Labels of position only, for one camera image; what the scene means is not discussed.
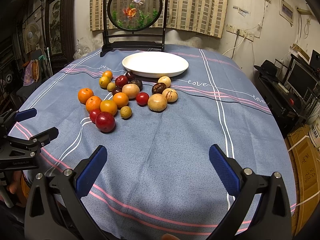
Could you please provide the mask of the orange round fruit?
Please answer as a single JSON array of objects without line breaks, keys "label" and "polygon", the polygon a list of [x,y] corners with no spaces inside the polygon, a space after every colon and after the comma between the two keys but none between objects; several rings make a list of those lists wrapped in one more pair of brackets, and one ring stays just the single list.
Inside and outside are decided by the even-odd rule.
[{"label": "orange round fruit", "polygon": [[121,109],[124,106],[127,106],[129,103],[128,96],[123,92],[118,92],[114,94],[112,100],[116,103],[119,109]]}]

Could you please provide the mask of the large tan round fruit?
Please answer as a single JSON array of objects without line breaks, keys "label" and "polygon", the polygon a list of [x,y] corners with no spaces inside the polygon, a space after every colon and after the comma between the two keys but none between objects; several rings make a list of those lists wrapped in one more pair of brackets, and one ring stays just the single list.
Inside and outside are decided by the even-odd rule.
[{"label": "large tan round fruit", "polygon": [[161,112],[167,107],[167,100],[162,94],[153,94],[148,99],[148,108],[154,112]]}]

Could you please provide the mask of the tan persimmon-like fruit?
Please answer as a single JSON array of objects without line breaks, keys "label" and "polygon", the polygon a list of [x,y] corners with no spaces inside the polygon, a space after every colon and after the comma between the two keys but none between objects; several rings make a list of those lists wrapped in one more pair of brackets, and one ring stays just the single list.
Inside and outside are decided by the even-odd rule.
[{"label": "tan persimmon-like fruit", "polygon": [[135,99],[140,93],[140,88],[134,83],[128,83],[122,87],[122,92],[131,100]]}]

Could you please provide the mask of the large red plum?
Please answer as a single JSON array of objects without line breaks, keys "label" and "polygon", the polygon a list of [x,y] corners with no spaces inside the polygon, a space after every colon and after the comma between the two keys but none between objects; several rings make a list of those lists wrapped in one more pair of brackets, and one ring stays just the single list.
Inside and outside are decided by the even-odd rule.
[{"label": "large red plum", "polygon": [[104,133],[114,130],[116,122],[114,116],[109,112],[100,112],[95,119],[96,127]]}]

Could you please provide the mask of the dark red plum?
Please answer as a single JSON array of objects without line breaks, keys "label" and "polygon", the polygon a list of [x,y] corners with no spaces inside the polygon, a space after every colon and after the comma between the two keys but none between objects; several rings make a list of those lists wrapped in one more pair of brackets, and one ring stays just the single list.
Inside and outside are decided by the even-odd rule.
[{"label": "dark red plum", "polygon": [[133,72],[131,72],[131,71],[127,71],[125,73],[125,76],[127,77],[128,81],[134,80],[136,78],[135,74],[133,74]]}]

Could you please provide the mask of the dark purple mangosteen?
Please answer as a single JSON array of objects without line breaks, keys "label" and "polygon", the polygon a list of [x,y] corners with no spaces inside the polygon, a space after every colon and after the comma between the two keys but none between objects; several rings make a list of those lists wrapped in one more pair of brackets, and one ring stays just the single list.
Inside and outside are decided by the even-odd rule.
[{"label": "dark purple mangosteen", "polygon": [[137,85],[140,91],[143,89],[143,83],[139,79],[133,79],[129,83]]}]

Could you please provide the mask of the small red tomato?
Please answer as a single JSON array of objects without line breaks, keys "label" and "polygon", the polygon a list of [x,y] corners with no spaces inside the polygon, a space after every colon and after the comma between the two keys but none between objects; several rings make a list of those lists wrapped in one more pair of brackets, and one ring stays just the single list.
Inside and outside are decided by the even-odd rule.
[{"label": "small red tomato", "polygon": [[90,111],[89,118],[90,118],[91,122],[93,122],[95,124],[95,120],[100,112],[101,112],[101,110],[99,108],[96,108],[96,109],[93,109]]}]

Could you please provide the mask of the small dark plum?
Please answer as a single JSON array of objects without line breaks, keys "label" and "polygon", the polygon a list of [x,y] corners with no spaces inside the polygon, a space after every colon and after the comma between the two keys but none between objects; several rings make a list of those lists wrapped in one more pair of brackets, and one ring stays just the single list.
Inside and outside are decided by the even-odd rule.
[{"label": "small dark plum", "polygon": [[116,87],[115,89],[112,90],[112,95],[115,95],[120,92],[122,92],[122,89],[120,87]]}]

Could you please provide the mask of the striped tan melon fruit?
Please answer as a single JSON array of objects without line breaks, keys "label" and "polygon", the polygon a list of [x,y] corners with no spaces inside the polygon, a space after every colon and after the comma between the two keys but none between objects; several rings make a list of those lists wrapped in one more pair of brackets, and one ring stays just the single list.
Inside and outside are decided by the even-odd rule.
[{"label": "striped tan melon fruit", "polygon": [[167,102],[173,103],[178,100],[178,93],[175,89],[166,88],[163,90],[162,95],[166,98]]}]

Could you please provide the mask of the small tan longan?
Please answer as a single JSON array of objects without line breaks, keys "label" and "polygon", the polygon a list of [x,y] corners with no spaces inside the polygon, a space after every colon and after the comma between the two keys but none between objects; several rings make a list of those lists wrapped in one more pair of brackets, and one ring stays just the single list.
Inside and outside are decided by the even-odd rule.
[{"label": "small tan longan", "polygon": [[122,119],[129,119],[132,116],[132,109],[129,106],[121,107],[120,116]]}]

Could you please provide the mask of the pale yellow round fruit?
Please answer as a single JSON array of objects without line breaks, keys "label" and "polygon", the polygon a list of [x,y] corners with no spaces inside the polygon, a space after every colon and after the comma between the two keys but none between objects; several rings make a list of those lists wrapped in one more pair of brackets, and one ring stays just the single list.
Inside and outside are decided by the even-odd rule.
[{"label": "pale yellow round fruit", "polygon": [[168,76],[162,76],[159,78],[158,83],[164,83],[169,88],[171,86],[171,79]]}]

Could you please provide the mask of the orange yellow tomato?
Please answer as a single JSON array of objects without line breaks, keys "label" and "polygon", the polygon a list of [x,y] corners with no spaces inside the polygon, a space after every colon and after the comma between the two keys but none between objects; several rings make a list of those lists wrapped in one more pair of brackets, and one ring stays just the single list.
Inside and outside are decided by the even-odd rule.
[{"label": "orange yellow tomato", "polygon": [[115,116],[118,111],[118,106],[113,100],[103,100],[100,103],[100,110],[102,112],[108,112]]}]

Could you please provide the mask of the yellow green tomato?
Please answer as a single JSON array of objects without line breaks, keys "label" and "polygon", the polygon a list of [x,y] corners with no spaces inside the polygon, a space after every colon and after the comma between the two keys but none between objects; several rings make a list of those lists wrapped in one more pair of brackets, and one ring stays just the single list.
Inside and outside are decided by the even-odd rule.
[{"label": "yellow green tomato", "polygon": [[108,77],[108,76],[102,76],[100,79],[99,79],[99,86],[102,88],[102,89],[106,89],[108,84],[111,82],[111,79]]}]

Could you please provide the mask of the small green-tan longan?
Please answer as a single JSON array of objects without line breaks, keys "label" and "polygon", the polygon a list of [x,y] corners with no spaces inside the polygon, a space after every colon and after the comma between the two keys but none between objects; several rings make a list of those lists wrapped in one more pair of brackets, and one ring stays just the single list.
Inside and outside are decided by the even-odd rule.
[{"label": "small green-tan longan", "polygon": [[116,88],[116,84],[114,82],[110,82],[108,85],[107,85],[107,90],[109,92],[112,92],[114,89]]}]

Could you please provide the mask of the dark brown passion fruit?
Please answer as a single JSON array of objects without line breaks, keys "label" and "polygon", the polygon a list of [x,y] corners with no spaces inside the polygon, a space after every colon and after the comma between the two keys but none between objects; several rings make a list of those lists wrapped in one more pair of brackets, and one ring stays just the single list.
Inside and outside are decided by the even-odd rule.
[{"label": "dark brown passion fruit", "polygon": [[152,94],[162,94],[163,91],[167,88],[166,84],[163,82],[156,83],[152,87]]}]

